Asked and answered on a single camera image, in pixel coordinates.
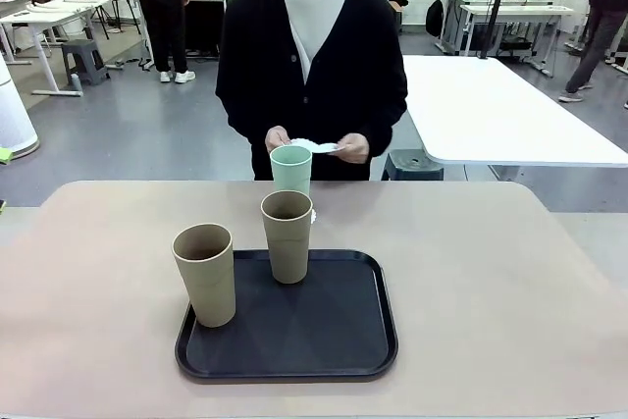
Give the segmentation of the person's right hand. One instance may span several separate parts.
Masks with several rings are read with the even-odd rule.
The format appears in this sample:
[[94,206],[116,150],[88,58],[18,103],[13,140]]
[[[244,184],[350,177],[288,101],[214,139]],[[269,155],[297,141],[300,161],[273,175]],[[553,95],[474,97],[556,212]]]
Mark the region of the person's right hand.
[[284,127],[275,126],[267,131],[265,137],[265,145],[268,153],[271,153],[276,148],[290,145],[291,139],[288,136],[288,132]]

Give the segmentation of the person's left hand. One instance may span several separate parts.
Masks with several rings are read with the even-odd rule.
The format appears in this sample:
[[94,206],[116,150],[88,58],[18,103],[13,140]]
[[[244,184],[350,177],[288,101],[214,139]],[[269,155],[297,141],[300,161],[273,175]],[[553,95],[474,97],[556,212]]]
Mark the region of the person's left hand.
[[363,165],[369,159],[370,146],[367,138],[360,133],[349,133],[338,143],[336,157],[349,164]]

